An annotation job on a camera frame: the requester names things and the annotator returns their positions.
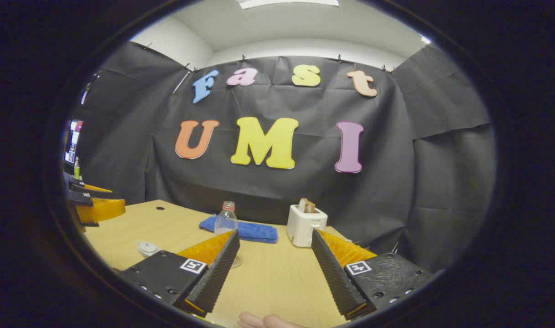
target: white wall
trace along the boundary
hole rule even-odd
[[[172,16],[144,29],[130,41],[147,46],[189,68],[207,66],[213,55],[211,47],[191,29]]]
[[[338,58],[358,62],[381,68],[382,65],[390,70],[397,67],[406,58],[391,54],[383,50],[363,46],[356,43],[325,40],[325,39],[281,39],[269,40],[241,46],[234,46],[220,50],[213,54],[206,66],[222,64],[240,60],[242,55],[246,58],[265,56],[320,56],[325,58]]]

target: foam letter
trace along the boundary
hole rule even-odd
[[[239,141],[235,155],[231,156],[232,163],[249,164],[251,158],[247,155],[247,149],[251,148],[255,164],[259,165],[271,148],[271,156],[266,161],[267,166],[278,169],[294,168],[295,162],[291,158],[291,143],[294,129],[298,127],[297,120],[279,118],[266,135],[263,134],[257,118],[240,118],[237,120],[237,125],[240,126]]]
[[[211,73],[208,73],[204,77],[201,77],[192,83],[192,86],[194,87],[194,100],[192,100],[193,104],[196,104],[201,99],[209,95],[210,90],[208,90],[207,87],[213,87],[213,77],[216,77],[218,74],[219,71],[215,69]]]
[[[368,86],[369,82],[374,81],[372,77],[365,75],[363,71],[354,71],[349,72],[348,77],[352,77],[352,81],[354,82],[354,89],[358,91],[363,96],[374,97],[378,94],[376,89],[371,89]]]
[[[342,132],[340,160],[334,168],[338,172],[357,174],[362,170],[358,162],[358,136],[364,131],[362,125],[353,122],[338,122],[336,126]]]
[[[204,121],[204,129],[202,135],[200,135],[198,146],[188,148],[188,140],[192,134],[192,129],[198,126],[198,124],[197,121],[184,121],[180,124],[180,133],[178,133],[174,149],[176,154],[181,158],[195,159],[202,156],[209,147],[210,136],[213,134],[213,129],[219,126],[219,121]]]
[[[255,75],[257,75],[257,69],[254,68],[242,68],[236,70],[232,77],[227,79],[228,85],[240,84],[243,87],[247,85],[252,85],[255,82]]]
[[[294,76],[291,80],[295,85],[304,85],[305,87],[315,87],[320,84],[320,69],[314,65],[297,65],[294,67]]]

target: white toaster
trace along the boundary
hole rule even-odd
[[[290,216],[287,218],[287,235],[297,247],[312,246],[313,229],[324,230],[328,215],[319,209],[315,213],[302,213],[298,205],[290,206]]]

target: ceiling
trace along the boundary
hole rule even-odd
[[[417,32],[358,0],[340,0],[338,8],[277,4],[247,10],[236,0],[202,0],[173,17],[213,51],[265,40],[317,38],[358,43],[409,58],[425,45]]]

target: blue letter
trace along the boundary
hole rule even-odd
[[[213,87],[213,77],[216,77],[218,74],[219,71],[215,69],[211,73],[208,73],[204,77],[201,77],[192,83],[192,86],[194,87],[194,100],[192,100],[193,104],[196,104],[201,99],[209,95],[210,90],[207,90],[207,87]]]

